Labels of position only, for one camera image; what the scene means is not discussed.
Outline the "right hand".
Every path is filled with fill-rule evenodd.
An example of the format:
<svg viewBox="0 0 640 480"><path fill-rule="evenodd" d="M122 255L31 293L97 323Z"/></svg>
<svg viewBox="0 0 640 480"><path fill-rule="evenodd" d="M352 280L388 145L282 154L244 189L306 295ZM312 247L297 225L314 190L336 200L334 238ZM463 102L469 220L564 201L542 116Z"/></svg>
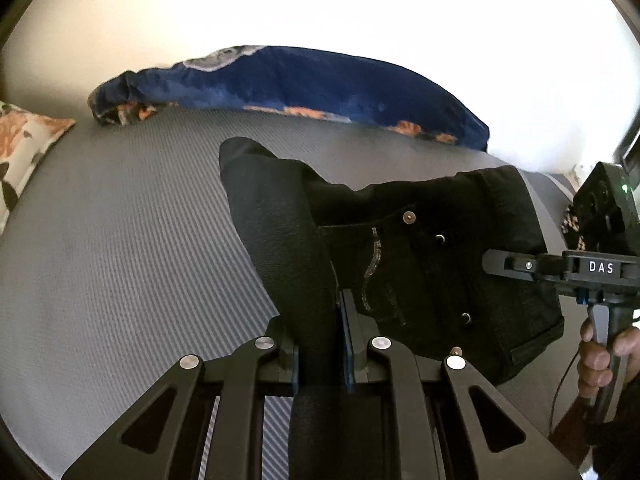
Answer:
<svg viewBox="0 0 640 480"><path fill-rule="evenodd" d="M639 341L638 327L631 326L620 333L614 342L613 352L597 344L593 339L593 327L590 320L585 320L580 328L578 347L579 361L578 394L583 399L591 399L599 390L607 386L613 379L610 369L613 356L627 358L625 384L629 384L639 374Z"/></svg>

